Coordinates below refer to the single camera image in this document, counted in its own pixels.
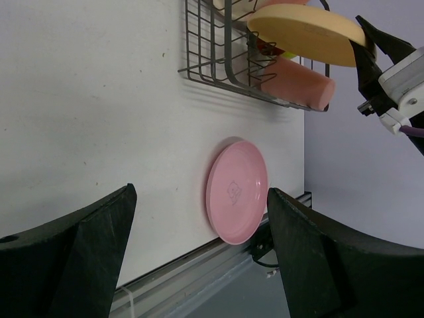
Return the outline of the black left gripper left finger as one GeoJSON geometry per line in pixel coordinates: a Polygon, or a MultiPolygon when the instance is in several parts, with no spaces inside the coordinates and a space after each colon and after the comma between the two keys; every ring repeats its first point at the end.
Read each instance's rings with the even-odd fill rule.
{"type": "Polygon", "coordinates": [[[108,317],[136,209],[132,184],[1,238],[2,317],[108,317]]]}

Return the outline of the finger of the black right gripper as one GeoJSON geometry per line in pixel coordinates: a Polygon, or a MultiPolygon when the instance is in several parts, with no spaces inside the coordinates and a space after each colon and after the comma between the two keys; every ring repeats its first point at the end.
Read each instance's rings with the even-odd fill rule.
{"type": "Polygon", "coordinates": [[[360,113],[386,113],[394,107],[394,102],[383,90],[378,79],[382,75],[381,69],[376,64],[373,55],[369,51],[351,42],[356,62],[358,77],[358,90],[365,98],[365,102],[358,106],[360,113]]]}
{"type": "Polygon", "coordinates": [[[365,18],[355,17],[365,35],[385,54],[393,63],[398,63],[414,52],[414,47],[407,41],[381,31],[369,23],[365,18]]]}

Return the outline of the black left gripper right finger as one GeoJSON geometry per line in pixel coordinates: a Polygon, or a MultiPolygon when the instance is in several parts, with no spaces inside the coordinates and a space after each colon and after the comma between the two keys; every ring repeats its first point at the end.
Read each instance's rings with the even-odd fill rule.
{"type": "Polygon", "coordinates": [[[268,218],[292,317],[422,317],[423,250],[376,238],[271,188],[268,218]]]}

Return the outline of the orange bear plate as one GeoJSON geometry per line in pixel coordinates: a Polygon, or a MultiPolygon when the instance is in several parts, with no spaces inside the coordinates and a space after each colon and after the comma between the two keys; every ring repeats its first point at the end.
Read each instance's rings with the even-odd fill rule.
{"type": "Polygon", "coordinates": [[[317,7],[269,5],[253,13],[247,26],[264,42],[325,64],[355,67],[351,42],[367,49],[373,57],[376,55],[375,46],[357,23],[317,7]]]}

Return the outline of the lime green bowl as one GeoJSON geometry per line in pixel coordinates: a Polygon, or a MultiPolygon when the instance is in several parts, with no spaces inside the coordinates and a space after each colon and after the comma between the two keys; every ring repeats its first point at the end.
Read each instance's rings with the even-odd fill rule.
{"type": "Polygon", "coordinates": [[[284,53],[282,54],[282,56],[283,56],[284,58],[289,59],[289,60],[292,60],[292,59],[294,59],[294,58],[296,58],[296,57],[297,57],[297,55],[296,55],[296,54],[292,54],[291,52],[284,52],[284,53]]]}

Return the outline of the pink plastic cup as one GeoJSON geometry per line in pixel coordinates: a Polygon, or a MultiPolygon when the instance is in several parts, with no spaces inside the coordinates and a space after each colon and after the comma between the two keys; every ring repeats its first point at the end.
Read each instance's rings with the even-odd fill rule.
{"type": "Polygon", "coordinates": [[[260,88],[273,97],[323,111],[333,98],[335,81],[278,56],[265,67],[260,88]]]}

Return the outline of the red black mug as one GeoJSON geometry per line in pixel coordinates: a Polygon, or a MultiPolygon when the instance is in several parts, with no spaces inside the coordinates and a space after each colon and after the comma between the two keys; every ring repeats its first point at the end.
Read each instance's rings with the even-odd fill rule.
{"type": "Polygon", "coordinates": [[[285,52],[276,47],[275,44],[265,42],[259,38],[256,40],[256,47],[263,56],[281,56],[285,52]]]}

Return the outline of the pink bear plate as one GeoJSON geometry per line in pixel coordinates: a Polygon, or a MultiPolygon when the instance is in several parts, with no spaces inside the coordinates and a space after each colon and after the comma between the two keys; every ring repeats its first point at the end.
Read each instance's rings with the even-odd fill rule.
{"type": "Polygon", "coordinates": [[[259,149],[247,140],[228,145],[207,178],[205,206],[224,242],[240,245],[255,233],[266,208],[268,173],[259,149]]]}

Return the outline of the beige pink branch plate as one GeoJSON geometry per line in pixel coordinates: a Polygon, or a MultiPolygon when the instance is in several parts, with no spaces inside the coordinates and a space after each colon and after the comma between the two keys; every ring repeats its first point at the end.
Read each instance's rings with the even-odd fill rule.
{"type": "Polygon", "coordinates": [[[259,8],[267,7],[270,5],[277,4],[295,4],[295,5],[306,5],[309,0],[265,0],[259,4],[259,8]]]}

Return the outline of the large pink white plate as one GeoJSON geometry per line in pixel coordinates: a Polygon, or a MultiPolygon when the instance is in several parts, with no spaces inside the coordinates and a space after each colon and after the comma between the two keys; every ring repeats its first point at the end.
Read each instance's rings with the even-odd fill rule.
{"type": "MultiPolygon", "coordinates": [[[[225,0],[212,0],[214,8],[218,10],[222,16],[225,16],[225,0]]],[[[231,16],[233,21],[246,21],[260,6],[259,0],[232,0],[230,1],[231,16]]]]}

